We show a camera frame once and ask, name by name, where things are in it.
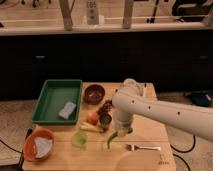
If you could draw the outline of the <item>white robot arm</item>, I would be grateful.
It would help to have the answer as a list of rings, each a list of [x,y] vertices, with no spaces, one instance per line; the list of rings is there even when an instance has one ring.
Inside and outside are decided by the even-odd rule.
[[[112,97],[117,129],[128,129],[133,115],[173,126],[213,142],[213,109],[142,97],[134,88],[122,87]]]

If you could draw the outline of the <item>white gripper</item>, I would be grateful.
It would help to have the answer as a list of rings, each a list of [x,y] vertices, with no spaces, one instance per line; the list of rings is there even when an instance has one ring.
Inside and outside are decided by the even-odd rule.
[[[131,125],[133,121],[132,116],[120,115],[115,113],[113,115],[114,127],[119,137],[124,137],[133,131]]]

